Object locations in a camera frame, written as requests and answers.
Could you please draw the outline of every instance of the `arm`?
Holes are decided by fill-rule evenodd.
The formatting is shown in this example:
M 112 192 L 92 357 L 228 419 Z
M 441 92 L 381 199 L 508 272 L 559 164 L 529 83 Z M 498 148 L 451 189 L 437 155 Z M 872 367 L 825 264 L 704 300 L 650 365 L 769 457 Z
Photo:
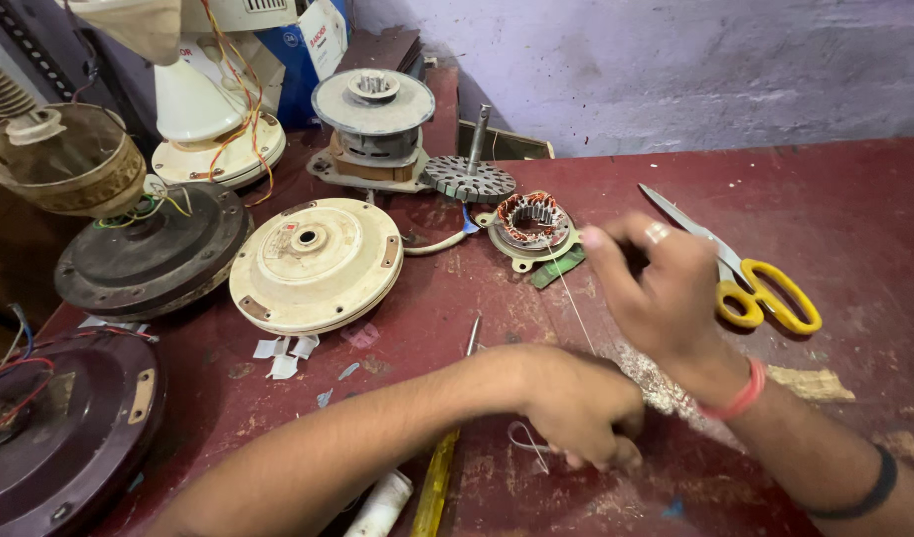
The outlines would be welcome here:
M 715 328 L 714 245 L 679 230 L 654 244 L 646 235 L 653 222 L 632 214 L 605 230 L 584 230 L 587 257 L 630 343 L 699 402 L 725 406 L 748 382 L 749 364 Z M 646 251 L 650 265 L 639 282 L 616 242 Z M 775 382 L 727 424 L 801 506 L 854 507 L 878 481 L 880 454 L 874 446 Z M 826 535 L 914 535 L 914 471 L 899 464 L 894 490 L 873 511 L 856 519 L 813 522 Z
M 371 483 L 463 421 L 516 412 L 598 465 L 637 463 L 610 424 L 642 426 L 638 387 L 612 368 L 539 345 L 491 348 L 346 399 L 244 446 L 194 482 L 154 536 L 315 535 Z

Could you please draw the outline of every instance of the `red work table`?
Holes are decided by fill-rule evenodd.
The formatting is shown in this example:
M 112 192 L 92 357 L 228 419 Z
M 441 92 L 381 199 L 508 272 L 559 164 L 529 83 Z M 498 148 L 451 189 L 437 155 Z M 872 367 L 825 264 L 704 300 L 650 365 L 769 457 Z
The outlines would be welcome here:
M 319 135 L 293 133 L 288 140 L 274 195 L 252 209 L 257 225 L 303 201 L 361 196 L 304 170 L 314 146 L 323 146 Z M 821 410 L 914 466 L 914 140 L 499 165 L 516 178 L 518 191 L 554 194 L 576 226 L 630 210 L 662 218 L 637 188 L 642 182 L 743 257 L 782 269 L 818 307 L 824 327 L 799 337 L 771 318 L 754 331 L 720 321 L 726 338 L 769 364 L 835 372 L 856 398 L 822 401 Z M 438 194 L 379 196 L 377 205 L 416 246 L 449 236 L 463 220 L 459 207 Z M 606 313 L 589 266 L 566 279 L 597 354 L 640 373 L 644 362 Z M 153 320 L 168 376 L 165 419 L 143 480 L 91 535 L 141 535 L 191 480 L 262 433 L 317 410 L 319 394 L 333 390 L 336 404 L 461 359 L 478 313 L 479 341 L 487 347 L 522 341 L 589 350 L 562 282 L 535 289 L 485 233 L 405 259 L 400 279 L 364 317 L 379 339 L 357 348 L 339 331 L 324 334 L 288 380 L 265 378 L 270 360 L 251 358 L 256 342 L 270 336 L 236 310 L 227 285 Z M 44 332 L 82 318 L 63 305 Z M 361 367 L 338 380 L 355 362 Z M 642 375 L 654 406 L 678 401 L 658 372 Z M 507 440 L 515 419 L 463 427 L 441 535 L 817 534 L 760 466 L 678 416 L 648 410 L 639 440 L 646 461 L 631 476 L 570 471 L 556 459 L 550 475 L 539 473 L 535 454 Z M 430 449 L 403 467 L 417 491 L 393 535 L 410 532 Z M 301 457 L 301 446 L 279 456 Z

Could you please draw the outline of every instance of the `painted wall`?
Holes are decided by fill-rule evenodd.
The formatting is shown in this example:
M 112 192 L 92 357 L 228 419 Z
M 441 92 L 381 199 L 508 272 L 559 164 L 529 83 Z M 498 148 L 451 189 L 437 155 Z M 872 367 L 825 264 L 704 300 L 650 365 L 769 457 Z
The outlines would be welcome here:
M 914 0 L 355 0 L 557 156 L 914 136 Z

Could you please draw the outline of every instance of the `scissors blade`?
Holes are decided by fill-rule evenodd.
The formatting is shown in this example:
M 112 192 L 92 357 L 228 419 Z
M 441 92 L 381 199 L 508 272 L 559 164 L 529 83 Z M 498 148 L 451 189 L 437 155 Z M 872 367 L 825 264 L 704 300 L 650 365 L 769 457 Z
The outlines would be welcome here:
M 718 245 L 718 258 L 722 260 L 726 265 L 729 266 L 729 269 L 732 269 L 732 272 L 738 275 L 741 278 L 742 282 L 748 285 L 748 281 L 745 279 L 745 276 L 742 274 L 742 259 L 738 257 L 735 250 L 729 248 L 729 245 L 725 244 L 724 241 L 715 236 L 715 234 L 710 231 L 708 228 L 699 226 L 695 224 L 695 221 L 690 219 L 686 213 L 679 210 L 674 204 L 669 202 L 669 200 L 663 198 L 658 192 L 645 186 L 640 183 L 639 188 L 642 189 L 643 193 L 649 197 L 650 200 L 653 200 L 655 204 L 659 205 L 659 208 L 668 214 L 670 218 L 675 220 L 675 222 L 682 226 L 683 229 L 689 231 L 692 235 L 698 235 L 700 237 L 707 237 L 710 240 L 714 241 Z

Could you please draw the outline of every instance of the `copper winding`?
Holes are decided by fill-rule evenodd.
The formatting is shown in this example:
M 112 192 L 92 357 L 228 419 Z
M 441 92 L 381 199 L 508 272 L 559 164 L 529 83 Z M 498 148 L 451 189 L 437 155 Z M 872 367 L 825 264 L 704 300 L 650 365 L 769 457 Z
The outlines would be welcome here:
M 547 215 L 549 222 L 544 221 L 544 217 Z M 497 216 L 511 237 L 527 243 L 541 237 L 551 237 L 560 222 L 560 212 L 556 207 L 556 200 L 546 192 L 534 192 L 526 196 L 513 194 L 497 205 Z M 523 218 L 538 219 L 545 227 L 535 233 L 524 233 L 516 227 L 517 221 Z

